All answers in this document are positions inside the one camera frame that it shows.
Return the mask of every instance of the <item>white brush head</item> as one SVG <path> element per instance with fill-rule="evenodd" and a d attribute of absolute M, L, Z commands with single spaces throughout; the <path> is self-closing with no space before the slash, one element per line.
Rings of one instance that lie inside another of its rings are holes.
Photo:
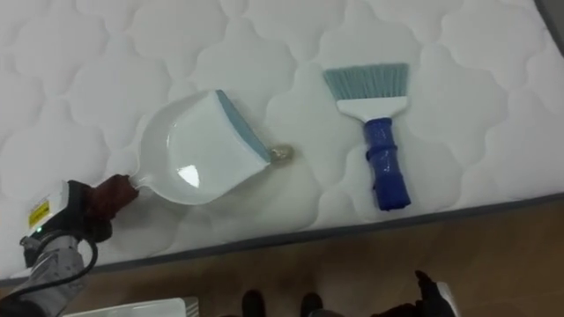
<path fill-rule="evenodd" d="M 370 98 L 357 100 L 339 100 L 337 108 L 362 122 L 372 119 L 391 118 L 407 108 L 407 97 Z"/>

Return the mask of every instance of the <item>dustpan rubber lip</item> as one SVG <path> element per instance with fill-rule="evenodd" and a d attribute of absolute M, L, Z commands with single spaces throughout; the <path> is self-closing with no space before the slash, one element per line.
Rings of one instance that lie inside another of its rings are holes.
<path fill-rule="evenodd" d="M 237 111 L 233 102 L 231 102 L 223 91 L 216 90 L 215 92 L 218 95 L 219 103 L 223 107 L 227 119 L 229 119 L 239 136 L 261 157 L 261 159 L 270 163 L 271 155 L 268 149 L 258 139 L 255 132 L 253 132 L 245 119 L 243 119 L 239 111 Z"/>

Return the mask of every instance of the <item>mattress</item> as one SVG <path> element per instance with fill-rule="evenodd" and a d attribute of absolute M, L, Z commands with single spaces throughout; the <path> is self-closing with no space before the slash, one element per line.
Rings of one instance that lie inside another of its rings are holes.
<path fill-rule="evenodd" d="M 292 163 L 203 206 L 142 193 L 99 265 L 564 191 L 564 62 L 532 0 L 4 0 L 0 61 L 0 278 L 25 267 L 38 192 L 134 173 L 147 116 L 207 89 Z M 395 62 L 413 204 L 384 212 L 322 72 Z"/>

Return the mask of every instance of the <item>hand brush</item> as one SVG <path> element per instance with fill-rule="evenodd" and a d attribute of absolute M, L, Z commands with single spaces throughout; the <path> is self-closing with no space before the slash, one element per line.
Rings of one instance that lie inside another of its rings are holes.
<path fill-rule="evenodd" d="M 406 63 L 354 66 L 323 73 L 338 110 L 364 122 L 367 160 L 375 170 L 375 191 L 381 210 L 411 203 L 397 163 L 391 117 L 407 108 Z"/>

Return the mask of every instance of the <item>warning sticker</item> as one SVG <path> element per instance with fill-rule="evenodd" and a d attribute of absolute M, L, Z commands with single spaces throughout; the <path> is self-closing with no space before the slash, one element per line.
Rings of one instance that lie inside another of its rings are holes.
<path fill-rule="evenodd" d="M 34 225 L 37 225 L 43 218 L 45 218 L 49 214 L 49 201 L 46 200 L 44 203 L 40 203 L 40 205 L 35 208 L 32 213 L 29 215 L 29 227 L 33 228 Z"/>

